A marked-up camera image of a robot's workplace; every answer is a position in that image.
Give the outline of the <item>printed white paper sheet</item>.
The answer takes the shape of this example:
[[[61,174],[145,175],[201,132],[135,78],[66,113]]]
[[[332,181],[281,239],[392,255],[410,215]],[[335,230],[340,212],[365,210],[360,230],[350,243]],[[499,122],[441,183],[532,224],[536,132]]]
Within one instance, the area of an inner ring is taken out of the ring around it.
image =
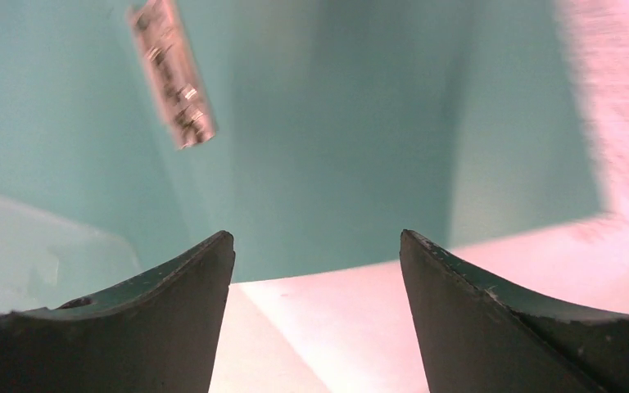
[[[629,1],[558,1],[568,58],[607,210],[580,222],[512,231],[515,208],[481,207],[470,156],[477,108],[460,122],[459,200],[450,242],[462,258],[517,284],[629,313]],[[213,392],[425,392],[421,354],[396,261],[232,285]]]

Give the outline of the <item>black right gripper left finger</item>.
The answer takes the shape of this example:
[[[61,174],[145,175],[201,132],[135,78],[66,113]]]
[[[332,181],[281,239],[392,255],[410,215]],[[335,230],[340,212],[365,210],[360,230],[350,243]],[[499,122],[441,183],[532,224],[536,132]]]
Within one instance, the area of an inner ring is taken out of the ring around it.
[[[0,392],[206,392],[233,236],[55,308],[0,314]]]

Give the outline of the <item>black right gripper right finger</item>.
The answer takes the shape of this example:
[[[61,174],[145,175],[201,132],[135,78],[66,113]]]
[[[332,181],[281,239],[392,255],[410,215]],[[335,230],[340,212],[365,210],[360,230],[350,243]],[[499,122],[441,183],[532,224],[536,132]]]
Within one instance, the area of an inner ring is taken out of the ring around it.
[[[629,392],[629,314],[527,289],[413,230],[400,268],[430,391]]]

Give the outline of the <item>teal plastic folder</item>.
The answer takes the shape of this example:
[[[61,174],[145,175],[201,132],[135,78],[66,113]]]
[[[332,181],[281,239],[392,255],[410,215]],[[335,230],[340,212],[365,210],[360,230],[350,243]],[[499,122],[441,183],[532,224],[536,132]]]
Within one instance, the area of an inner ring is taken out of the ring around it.
[[[599,213],[554,1],[182,1],[218,132],[178,151],[128,1],[0,1],[0,194],[144,268],[224,229],[239,281]]]

